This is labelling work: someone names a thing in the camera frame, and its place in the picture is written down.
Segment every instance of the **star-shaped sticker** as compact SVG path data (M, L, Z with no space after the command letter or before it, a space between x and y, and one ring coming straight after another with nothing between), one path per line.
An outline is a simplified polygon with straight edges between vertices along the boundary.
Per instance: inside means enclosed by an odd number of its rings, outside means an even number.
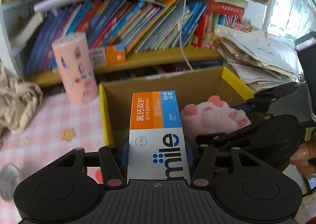
M77 134L75 133L73 128L65 129L64 130L64 135L62 137L62 140L67 140L68 142L70 142L76 136L77 136Z

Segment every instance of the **yellow box edge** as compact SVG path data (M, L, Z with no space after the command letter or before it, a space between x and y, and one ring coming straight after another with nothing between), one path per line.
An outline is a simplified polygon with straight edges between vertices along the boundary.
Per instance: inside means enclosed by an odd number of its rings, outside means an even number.
M100 113L104 145L114 145L113 131L110 122L109 110L107 108L107 99L104 86L99 84L100 93Z
M226 81L243 98L243 100L248 100L254 97L253 91L227 67L224 67L223 69L222 79Z

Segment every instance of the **pink cylinder container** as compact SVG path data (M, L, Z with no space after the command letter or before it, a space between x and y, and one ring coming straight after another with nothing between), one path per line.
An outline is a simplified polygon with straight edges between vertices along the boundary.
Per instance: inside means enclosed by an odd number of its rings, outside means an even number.
M95 99L98 86L85 33L69 34L52 44L58 72L71 103L84 104Z

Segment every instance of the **metal pivot screw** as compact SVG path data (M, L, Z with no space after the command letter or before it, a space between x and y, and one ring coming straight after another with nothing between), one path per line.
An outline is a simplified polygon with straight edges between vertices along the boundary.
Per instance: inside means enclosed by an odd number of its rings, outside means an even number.
M205 178L197 178L193 181L193 184L199 187L205 187L209 184L209 181Z
M107 181L107 184L112 187L120 186L122 183L122 180L120 180L119 178L111 178Z

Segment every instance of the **stack of papers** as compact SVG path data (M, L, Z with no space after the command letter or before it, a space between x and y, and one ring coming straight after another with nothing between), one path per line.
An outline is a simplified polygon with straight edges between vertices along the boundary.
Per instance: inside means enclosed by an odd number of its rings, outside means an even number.
M242 33L219 26L216 34L218 52L225 59L225 66L254 92L298 77L299 63L294 49L266 38L264 31Z

